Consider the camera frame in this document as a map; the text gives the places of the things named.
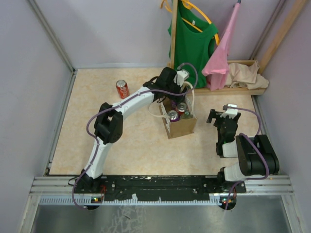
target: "yellow hanger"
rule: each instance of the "yellow hanger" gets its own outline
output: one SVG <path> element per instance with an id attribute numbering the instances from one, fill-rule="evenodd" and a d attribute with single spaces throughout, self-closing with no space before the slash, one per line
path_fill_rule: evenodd
<path id="1" fill-rule="evenodd" d="M 210 19 L 203 13 L 203 11 L 201 11 L 197 6 L 193 5 L 191 2 L 189 2 L 189 0 L 181 0 L 183 2 L 183 5 L 187 8 L 187 9 L 191 9 L 194 8 L 196 9 L 205 19 L 206 21 L 211 24 L 212 22 L 210 21 Z M 160 8 L 162 9 L 163 4 L 165 3 L 165 9 L 168 10 L 169 12 L 172 13 L 172 9 L 171 6 L 169 5 L 167 0 L 162 0 L 161 6 Z M 199 32 L 202 32 L 201 29 L 199 29 L 198 27 L 194 26 L 192 23 L 190 23 L 189 21 L 187 21 L 184 18 L 181 18 L 185 23 L 189 24 L 190 26 L 194 27 L 196 30 L 198 30 Z M 215 34 L 215 41 L 216 41 L 216 45 L 219 45 L 219 36 L 218 34 Z"/>

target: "beige cloth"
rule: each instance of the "beige cloth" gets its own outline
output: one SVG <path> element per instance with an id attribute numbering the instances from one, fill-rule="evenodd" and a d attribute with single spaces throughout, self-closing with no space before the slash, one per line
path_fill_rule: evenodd
<path id="1" fill-rule="evenodd" d="M 239 63 L 231 63 L 229 65 L 229 75 L 225 85 L 232 88 L 267 88 L 269 81 L 258 74 L 258 70 L 259 66 L 257 61 L 254 62 L 254 64 L 252 64 L 250 67 Z"/>

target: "white wall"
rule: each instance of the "white wall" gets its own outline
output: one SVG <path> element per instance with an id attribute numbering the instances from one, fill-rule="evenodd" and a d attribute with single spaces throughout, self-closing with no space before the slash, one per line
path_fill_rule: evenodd
<path id="1" fill-rule="evenodd" d="M 285 18 L 294 0 L 284 9 Z M 280 167 L 291 179 L 311 231 L 311 2 L 292 26 L 263 73 L 270 86 L 259 103 Z"/>
<path id="2" fill-rule="evenodd" d="M 71 77 L 25 0 L 0 2 L 0 232 L 14 233 L 48 159 Z"/>
<path id="3" fill-rule="evenodd" d="M 160 9 L 161 0 L 36 1 L 74 67 L 161 66 L 169 60 L 172 15 Z M 222 32 L 237 0 L 191 2 Z M 229 59 L 249 59 L 278 2 L 242 0 Z"/>

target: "wooden shelf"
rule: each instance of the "wooden shelf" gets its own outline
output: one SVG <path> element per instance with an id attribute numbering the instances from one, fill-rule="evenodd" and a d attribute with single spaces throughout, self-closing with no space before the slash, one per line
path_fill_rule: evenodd
<path id="1" fill-rule="evenodd" d="M 195 89 L 194 93 L 196 95 L 202 95 L 202 96 L 207 96 L 207 95 L 258 96 L 258 95 L 262 95 L 265 91 L 266 91 L 265 88 L 257 88 L 257 89 L 249 90 L 247 88 L 224 87 L 221 90 L 215 90 L 215 91 L 211 91 L 208 88 L 200 88 L 200 89 Z"/>
<path id="2" fill-rule="evenodd" d="M 243 64 L 243 65 L 247 65 L 247 66 L 251 66 L 252 64 L 254 64 L 256 60 L 230 60 L 228 61 L 228 64 L 231 64 L 231 63 L 240 63 L 240 64 Z M 168 62 L 167 63 L 167 67 L 171 67 L 171 63 Z"/>

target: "beige floor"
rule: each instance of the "beige floor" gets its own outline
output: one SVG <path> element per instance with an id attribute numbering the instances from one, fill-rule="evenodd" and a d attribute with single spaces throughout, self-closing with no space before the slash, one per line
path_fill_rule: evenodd
<path id="1" fill-rule="evenodd" d="M 131 93 L 157 76 L 161 68 L 81 69 L 78 71 L 62 126 L 50 174 L 80 174 L 89 159 L 93 138 L 86 133 L 86 123 L 98 113 L 102 103 L 119 101 L 115 83 L 128 82 Z M 206 124 L 211 108 L 235 103 L 254 109 L 250 96 L 197 96 L 195 113 L 198 118 L 195 133 L 168 139 L 162 119 L 149 115 L 144 107 L 132 114 L 123 125 L 121 139 L 111 148 L 104 174 L 118 175 L 212 175 L 237 159 L 220 159 L 215 152 L 217 130 Z M 159 114 L 157 104 L 151 111 Z M 242 112 L 237 133 L 253 136 L 257 119 Z"/>

